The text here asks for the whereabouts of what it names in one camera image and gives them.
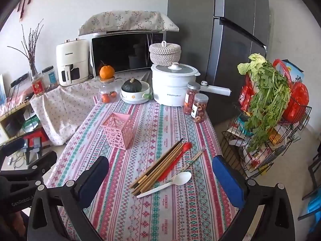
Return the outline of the patterned striped tablecloth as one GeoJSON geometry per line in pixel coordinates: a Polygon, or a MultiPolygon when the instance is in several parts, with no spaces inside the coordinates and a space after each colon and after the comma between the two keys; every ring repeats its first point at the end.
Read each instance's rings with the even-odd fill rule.
{"type": "Polygon", "coordinates": [[[209,119],[156,101],[98,103],[47,182],[77,179],[99,156],[109,171],[84,210],[103,240],[218,240],[237,214],[212,170],[221,154],[209,119]]]}

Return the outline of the green leafy herbs bunch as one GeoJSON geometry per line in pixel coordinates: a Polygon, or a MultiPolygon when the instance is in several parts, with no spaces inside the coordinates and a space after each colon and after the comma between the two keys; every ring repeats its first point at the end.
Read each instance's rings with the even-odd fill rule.
{"type": "Polygon", "coordinates": [[[280,121],[291,97],[290,86],[284,76],[267,61],[259,69],[257,92],[250,101],[250,116],[245,128],[252,133],[248,151],[261,148],[268,140],[269,133],[280,121]]]}

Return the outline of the white plastic spoon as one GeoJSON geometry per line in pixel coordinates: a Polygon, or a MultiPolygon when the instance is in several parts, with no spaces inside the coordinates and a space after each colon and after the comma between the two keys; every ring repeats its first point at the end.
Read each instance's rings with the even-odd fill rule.
{"type": "Polygon", "coordinates": [[[159,192],[161,191],[162,189],[165,189],[167,187],[170,187],[172,185],[176,185],[176,186],[181,186],[181,185],[184,185],[186,184],[190,179],[192,178],[192,173],[190,172],[181,172],[179,174],[177,174],[174,179],[170,182],[167,182],[159,187],[156,187],[156,188],[153,188],[147,192],[144,192],[142,194],[139,194],[137,196],[137,198],[142,198],[142,197],[145,197],[145,196],[148,196],[148,195],[151,195],[153,193],[156,193],[156,192],[159,192]]]}

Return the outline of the disposable chopsticks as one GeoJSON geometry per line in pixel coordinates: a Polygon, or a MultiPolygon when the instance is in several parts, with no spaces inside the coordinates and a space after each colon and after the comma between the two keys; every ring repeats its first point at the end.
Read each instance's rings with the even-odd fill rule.
{"type": "Polygon", "coordinates": [[[199,158],[199,156],[201,156],[201,154],[203,154],[203,152],[204,152],[204,150],[199,151],[190,161],[188,161],[187,165],[182,167],[182,169],[180,170],[180,173],[188,170],[196,162],[196,160],[199,158]]]}

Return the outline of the pink lattice utensil holder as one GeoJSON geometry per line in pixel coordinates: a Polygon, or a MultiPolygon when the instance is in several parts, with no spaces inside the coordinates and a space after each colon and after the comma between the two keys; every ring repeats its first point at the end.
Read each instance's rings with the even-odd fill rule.
{"type": "Polygon", "coordinates": [[[112,112],[101,124],[109,146],[127,150],[133,138],[133,119],[130,114],[112,112]]]}

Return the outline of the red label glass jar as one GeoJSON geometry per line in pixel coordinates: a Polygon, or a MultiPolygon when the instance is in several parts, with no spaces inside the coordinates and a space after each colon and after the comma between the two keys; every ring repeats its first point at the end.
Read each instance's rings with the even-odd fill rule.
{"type": "Polygon", "coordinates": [[[45,93],[43,78],[40,74],[35,74],[31,76],[31,85],[36,97],[41,96],[45,93]]]}

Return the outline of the dark green pumpkin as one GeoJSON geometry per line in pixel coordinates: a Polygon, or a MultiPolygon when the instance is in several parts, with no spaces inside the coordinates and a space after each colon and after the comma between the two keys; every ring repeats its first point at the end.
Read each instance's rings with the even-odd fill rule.
{"type": "Polygon", "coordinates": [[[142,90],[142,84],[139,80],[131,78],[130,80],[124,82],[121,90],[128,93],[138,93],[142,90]]]}

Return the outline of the glass jar with tomatoes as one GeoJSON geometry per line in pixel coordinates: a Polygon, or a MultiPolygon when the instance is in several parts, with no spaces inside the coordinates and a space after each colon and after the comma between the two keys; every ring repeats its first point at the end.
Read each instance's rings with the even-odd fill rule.
{"type": "Polygon", "coordinates": [[[102,103],[113,103],[116,101],[118,93],[115,87],[115,77],[108,79],[100,78],[99,101],[102,103]]]}

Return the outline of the white electric cooking pot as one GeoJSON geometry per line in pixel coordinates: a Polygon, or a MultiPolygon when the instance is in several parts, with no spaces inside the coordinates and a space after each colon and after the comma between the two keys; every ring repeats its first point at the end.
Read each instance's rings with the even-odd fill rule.
{"type": "Polygon", "coordinates": [[[190,65],[176,62],[171,66],[153,64],[151,70],[153,98],[165,106],[182,107],[189,82],[204,92],[223,96],[231,94],[231,90],[228,88],[208,85],[206,81],[197,83],[196,78],[200,76],[200,72],[190,65]]]}

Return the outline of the vase of dry twigs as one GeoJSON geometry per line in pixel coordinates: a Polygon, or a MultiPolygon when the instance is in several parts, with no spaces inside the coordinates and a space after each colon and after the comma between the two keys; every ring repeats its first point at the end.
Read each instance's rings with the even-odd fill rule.
{"type": "Polygon", "coordinates": [[[29,34],[28,34],[27,38],[25,37],[23,25],[21,25],[22,34],[23,34],[21,44],[22,44],[22,47],[23,47],[23,51],[19,50],[17,48],[14,48],[12,46],[8,46],[8,48],[12,48],[13,50],[19,51],[20,53],[22,53],[28,59],[28,63],[29,63],[29,66],[30,66],[30,78],[31,78],[32,81],[37,79],[37,76],[38,76],[38,72],[37,72],[37,69],[35,67],[35,54],[36,54],[36,48],[37,48],[37,42],[38,42],[38,39],[39,39],[39,35],[40,35],[40,32],[41,32],[41,30],[42,30],[42,28],[44,26],[42,24],[42,21],[43,20],[41,20],[38,23],[38,25],[37,25],[37,27],[35,29],[30,29],[29,30],[29,34]]]}

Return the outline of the red chinese knot decoration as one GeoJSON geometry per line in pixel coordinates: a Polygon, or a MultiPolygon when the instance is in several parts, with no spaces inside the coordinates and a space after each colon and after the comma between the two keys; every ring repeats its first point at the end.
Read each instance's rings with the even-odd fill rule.
{"type": "Polygon", "coordinates": [[[16,8],[16,12],[19,13],[19,21],[22,22],[25,11],[26,11],[26,7],[27,5],[29,5],[32,2],[32,0],[20,0],[17,8],[16,8]]]}

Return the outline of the brown wooden chopstick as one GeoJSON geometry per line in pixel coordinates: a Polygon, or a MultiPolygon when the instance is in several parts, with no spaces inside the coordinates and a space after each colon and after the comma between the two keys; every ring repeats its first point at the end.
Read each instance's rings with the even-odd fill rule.
{"type": "Polygon", "coordinates": [[[165,153],[150,169],[135,183],[132,194],[137,196],[148,191],[160,178],[161,174],[170,166],[174,159],[180,154],[184,142],[180,141],[165,153]]]}

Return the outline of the white ceramic bowl stack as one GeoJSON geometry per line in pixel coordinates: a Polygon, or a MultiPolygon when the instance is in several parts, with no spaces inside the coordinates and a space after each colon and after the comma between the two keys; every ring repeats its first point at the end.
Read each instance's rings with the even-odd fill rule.
{"type": "Polygon", "coordinates": [[[128,104],[143,104],[153,99],[152,89],[147,82],[141,81],[142,89],[137,93],[130,93],[121,90],[121,99],[128,104]]]}

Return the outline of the red plastic bag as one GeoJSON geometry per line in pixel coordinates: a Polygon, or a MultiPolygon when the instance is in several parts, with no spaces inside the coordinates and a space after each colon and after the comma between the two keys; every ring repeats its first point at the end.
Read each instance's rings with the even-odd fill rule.
{"type": "Polygon", "coordinates": [[[298,122],[309,104],[309,92],[303,83],[304,71],[288,59],[275,59],[273,67],[284,76],[290,86],[291,98],[282,117],[289,123],[298,122]]]}

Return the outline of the jar of dried rings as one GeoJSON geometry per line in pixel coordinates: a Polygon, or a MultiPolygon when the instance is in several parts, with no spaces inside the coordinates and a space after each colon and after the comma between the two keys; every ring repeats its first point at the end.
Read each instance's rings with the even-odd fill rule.
{"type": "Polygon", "coordinates": [[[195,123],[200,123],[205,117],[205,111],[208,104],[208,96],[205,94],[197,93],[194,96],[192,105],[191,117],[195,123]]]}

